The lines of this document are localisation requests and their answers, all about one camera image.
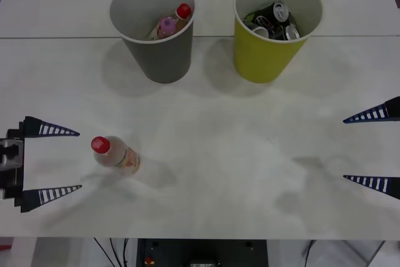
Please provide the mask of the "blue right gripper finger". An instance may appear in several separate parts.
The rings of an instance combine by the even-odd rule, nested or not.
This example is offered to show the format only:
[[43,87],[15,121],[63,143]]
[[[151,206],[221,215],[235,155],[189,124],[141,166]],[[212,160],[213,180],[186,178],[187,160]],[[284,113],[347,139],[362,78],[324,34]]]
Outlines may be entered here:
[[361,111],[343,120],[343,123],[370,123],[399,121],[400,97],[392,98],[378,106]]
[[343,178],[365,186],[374,191],[386,194],[392,198],[400,199],[399,177],[357,176],[343,175]]

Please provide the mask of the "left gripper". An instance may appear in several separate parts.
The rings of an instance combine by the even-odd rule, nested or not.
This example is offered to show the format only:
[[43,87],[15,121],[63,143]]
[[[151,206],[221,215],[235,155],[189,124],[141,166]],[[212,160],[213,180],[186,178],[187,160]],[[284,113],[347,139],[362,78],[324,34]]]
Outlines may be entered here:
[[80,133],[63,126],[26,116],[23,129],[9,129],[1,138],[1,191],[2,199],[14,199],[21,213],[30,212],[82,188],[81,185],[23,191],[24,137],[45,138],[80,136]]

